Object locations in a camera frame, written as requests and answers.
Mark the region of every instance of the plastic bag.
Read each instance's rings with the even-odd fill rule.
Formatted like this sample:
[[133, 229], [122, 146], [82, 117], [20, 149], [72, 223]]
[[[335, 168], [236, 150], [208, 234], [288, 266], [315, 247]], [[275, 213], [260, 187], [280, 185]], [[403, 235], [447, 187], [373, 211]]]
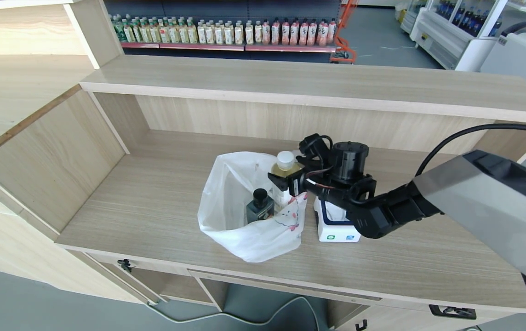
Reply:
[[246, 262], [263, 262], [299, 247], [307, 193], [292, 199], [273, 218], [246, 223], [253, 191], [273, 184], [267, 173], [276, 161], [269, 154], [237, 152], [214, 162], [198, 209], [200, 230]]

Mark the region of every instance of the drawer handle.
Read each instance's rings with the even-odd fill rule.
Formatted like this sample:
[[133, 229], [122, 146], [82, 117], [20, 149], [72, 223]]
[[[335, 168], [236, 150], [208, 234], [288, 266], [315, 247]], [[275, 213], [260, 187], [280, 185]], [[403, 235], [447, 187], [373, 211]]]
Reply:
[[128, 258], [125, 258], [124, 260], [118, 260], [118, 264], [120, 264], [120, 268], [122, 268], [124, 271], [129, 273], [132, 272], [132, 264], [130, 264]]
[[447, 307], [441, 311], [437, 304], [429, 304], [429, 308], [433, 315], [441, 318], [455, 318], [455, 319], [476, 319], [475, 309], [471, 308], [455, 308]]
[[359, 326], [359, 324], [355, 324], [355, 331], [363, 331], [367, 330], [367, 320], [363, 320], [363, 326]]

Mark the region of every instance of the wooden countertop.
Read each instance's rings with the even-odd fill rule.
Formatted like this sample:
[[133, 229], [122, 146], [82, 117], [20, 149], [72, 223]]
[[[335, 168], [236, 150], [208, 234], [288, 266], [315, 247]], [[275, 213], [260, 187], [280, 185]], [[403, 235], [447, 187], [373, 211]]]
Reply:
[[526, 122], [526, 80], [435, 69], [121, 55], [93, 92], [253, 101]]
[[92, 71], [85, 55], [0, 55], [0, 136]]
[[[263, 263], [243, 262], [200, 232], [201, 192], [217, 155], [296, 148], [294, 141], [150, 131], [89, 197], [57, 243], [287, 285], [526, 312], [520, 273], [446, 216], [412, 222], [378, 240], [320, 243], [309, 202], [302, 245]], [[366, 172], [377, 180], [378, 193], [391, 190], [413, 177], [425, 155], [373, 148]], [[431, 166], [451, 157], [437, 155]]]

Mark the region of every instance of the bottle cap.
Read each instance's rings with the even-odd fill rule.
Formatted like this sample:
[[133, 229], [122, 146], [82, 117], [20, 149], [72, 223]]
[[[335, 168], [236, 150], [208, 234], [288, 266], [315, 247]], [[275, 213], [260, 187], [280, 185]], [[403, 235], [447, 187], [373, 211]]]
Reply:
[[267, 190], [264, 188], [257, 188], [253, 192], [253, 205], [257, 208], [265, 206], [265, 201], [267, 200]]
[[281, 170], [289, 170], [294, 166], [295, 160], [294, 153], [282, 151], [277, 155], [277, 166]]

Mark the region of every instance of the black bottle cap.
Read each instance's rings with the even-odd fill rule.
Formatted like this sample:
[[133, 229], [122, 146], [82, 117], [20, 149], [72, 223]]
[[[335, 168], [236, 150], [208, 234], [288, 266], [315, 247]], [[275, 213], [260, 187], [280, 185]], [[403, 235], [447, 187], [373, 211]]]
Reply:
[[265, 201], [267, 200], [267, 190], [264, 188], [257, 188], [253, 192], [253, 205], [257, 208], [265, 206]]

